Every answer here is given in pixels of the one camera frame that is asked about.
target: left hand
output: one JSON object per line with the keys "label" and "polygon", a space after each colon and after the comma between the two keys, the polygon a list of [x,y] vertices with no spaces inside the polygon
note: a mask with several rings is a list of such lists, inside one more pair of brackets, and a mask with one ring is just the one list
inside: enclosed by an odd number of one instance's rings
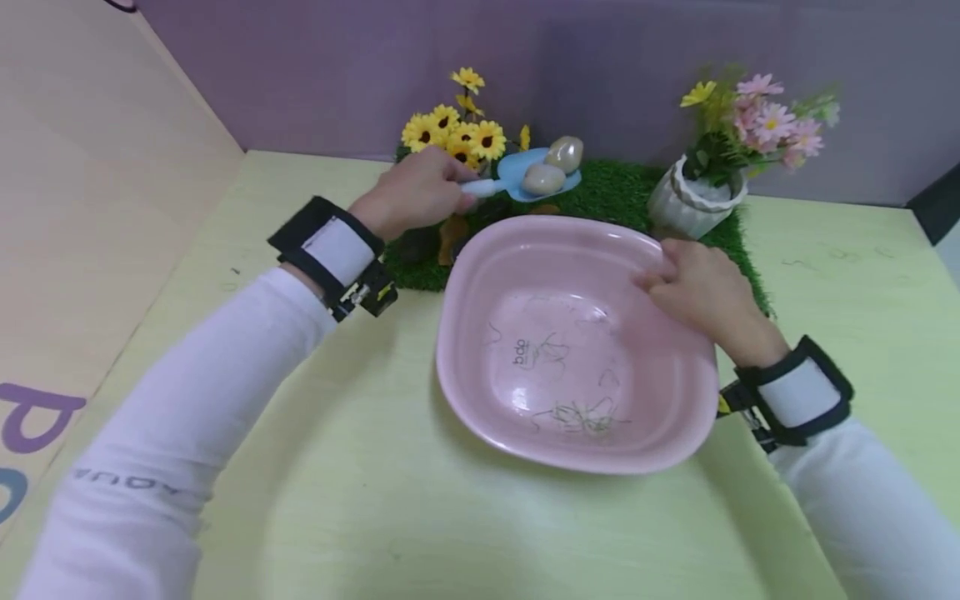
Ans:
{"label": "left hand", "polygon": [[353,203],[350,213],[377,237],[390,241],[407,229],[436,225],[470,208],[476,198],[461,192],[457,182],[476,179],[465,164],[428,146],[381,175],[373,189]]}

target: white flower pot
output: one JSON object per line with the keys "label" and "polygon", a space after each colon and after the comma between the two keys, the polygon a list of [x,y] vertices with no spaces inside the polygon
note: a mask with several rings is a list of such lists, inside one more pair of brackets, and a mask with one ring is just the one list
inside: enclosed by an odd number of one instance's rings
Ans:
{"label": "white flower pot", "polygon": [[733,178],[732,198],[718,202],[703,198],[684,179],[686,155],[675,162],[654,188],[647,203],[647,214],[654,226],[678,231],[691,239],[700,239],[730,216],[733,207],[747,196],[747,179],[742,173]]}

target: purple letter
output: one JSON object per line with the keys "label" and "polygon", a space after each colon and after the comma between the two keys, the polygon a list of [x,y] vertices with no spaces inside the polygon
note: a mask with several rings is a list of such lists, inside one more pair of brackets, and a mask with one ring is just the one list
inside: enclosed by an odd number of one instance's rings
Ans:
{"label": "purple letter", "polygon": [[[18,404],[0,431],[3,444],[17,454],[30,454],[47,447],[70,424],[73,413],[86,406],[86,400],[81,397],[50,394],[14,383],[0,383],[0,398]],[[50,429],[35,438],[28,438],[23,435],[23,421],[34,407],[60,411],[60,414]]]}
{"label": "purple letter", "polygon": [[4,522],[16,512],[16,508],[27,495],[27,476],[13,468],[0,468],[0,486],[10,490],[10,500],[7,506],[0,509],[0,523]]}

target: purple wall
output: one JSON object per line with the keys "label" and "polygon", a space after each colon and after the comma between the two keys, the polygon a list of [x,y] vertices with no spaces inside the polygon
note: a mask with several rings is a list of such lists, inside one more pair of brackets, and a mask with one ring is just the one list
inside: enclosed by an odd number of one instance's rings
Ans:
{"label": "purple wall", "polygon": [[388,156],[412,112],[452,104],[446,75],[473,66],[511,132],[530,121],[535,143],[574,133],[590,156],[665,164],[698,67],[733,60],[788,92],[842,85],[823,155],[756,193],[903,204],[960,160],[955,0],[138,4],[248,149]]}

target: blue toy shovel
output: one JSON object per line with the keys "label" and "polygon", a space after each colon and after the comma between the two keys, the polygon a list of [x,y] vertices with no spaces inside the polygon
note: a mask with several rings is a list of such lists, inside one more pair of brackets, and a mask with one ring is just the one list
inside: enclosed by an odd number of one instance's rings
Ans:
{"label": "blue toy shovel", "polygon": [[527,152],[505,156],[496,167],[496,173],[500,176],[500,179],[461,183],[460,189],[462,189],[465,194],[473,194],[478,200],[488,198],[497,192],[507,192],[511,198],[523,203],[536,202],[570,191],[580,183],[580,169],[567,175],[564,186],[552,194],[534,196],[533,194],[525,192],[523,188],[520,187],[520,184],[523,183],[523,176],[527,173],[527,168],[532,164],[543,162],[548,150],[548,148],[534,148]]}

